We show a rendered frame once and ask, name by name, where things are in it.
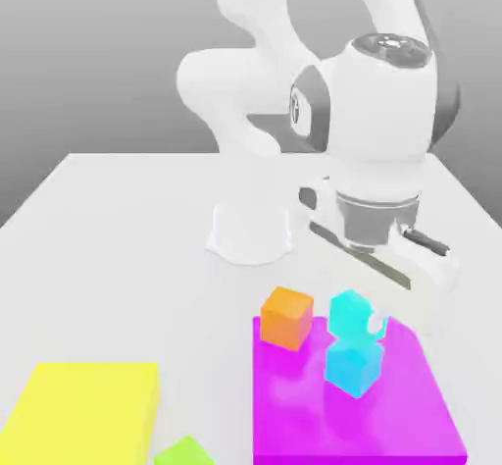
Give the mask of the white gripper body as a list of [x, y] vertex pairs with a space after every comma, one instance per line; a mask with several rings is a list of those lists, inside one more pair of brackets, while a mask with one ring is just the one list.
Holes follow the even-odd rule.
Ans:
[[311, 221], [309, 229], [408, 291], [449, 292], [458, 278], [458, 259], [448, 245], [395, 221], [349, 222], [341, 232]]

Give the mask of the small turquoise cube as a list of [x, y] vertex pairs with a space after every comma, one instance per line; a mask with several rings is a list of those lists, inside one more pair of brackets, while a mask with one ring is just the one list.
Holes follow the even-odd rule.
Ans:
[[374, 310], [371, 301], [355, 290], [342, 291], [330, 300], [328, 331], [352, 347], [376, 343], [383, 337], [372, 337], [367, 331], [368, 319]]

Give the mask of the small sky blue cube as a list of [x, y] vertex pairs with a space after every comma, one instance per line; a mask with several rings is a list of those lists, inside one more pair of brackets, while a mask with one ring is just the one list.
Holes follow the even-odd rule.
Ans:
[[325, 380], [360, 398], [379, 378], [383, 355], [384, 348], [377, 342], [356, 348], [336, 340], [326, 350]]

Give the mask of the small orange cube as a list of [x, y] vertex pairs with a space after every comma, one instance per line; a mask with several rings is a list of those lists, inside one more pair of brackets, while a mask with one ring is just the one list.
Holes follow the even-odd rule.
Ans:
[[260, 339], [298, 351], [310, 333], [314, 298], [303, 292], [278, 286], [261, 307]]

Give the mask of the small green cube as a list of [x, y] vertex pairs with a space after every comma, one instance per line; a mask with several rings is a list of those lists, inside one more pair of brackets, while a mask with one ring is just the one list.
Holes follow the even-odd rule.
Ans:
[[192, 436], [185, 436], [154, 458], [154, 465], [215, 465], [214, 460]]

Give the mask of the large magenta box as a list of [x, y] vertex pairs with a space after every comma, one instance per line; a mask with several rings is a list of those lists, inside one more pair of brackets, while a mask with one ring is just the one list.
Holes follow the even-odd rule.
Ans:
[[253, 465], [466, 465], [468, 452], [415, 334], [390, 320], [376, 383], [354, 398], [324, 379], [317, 317], [297, 352], [253, 320]]

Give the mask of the large yellow box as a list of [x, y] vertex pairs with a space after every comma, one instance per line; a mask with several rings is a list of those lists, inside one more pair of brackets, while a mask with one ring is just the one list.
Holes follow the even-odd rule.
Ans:
[[39, 363], [0, 433], [0, 465], [146, 465], [155, 363]]

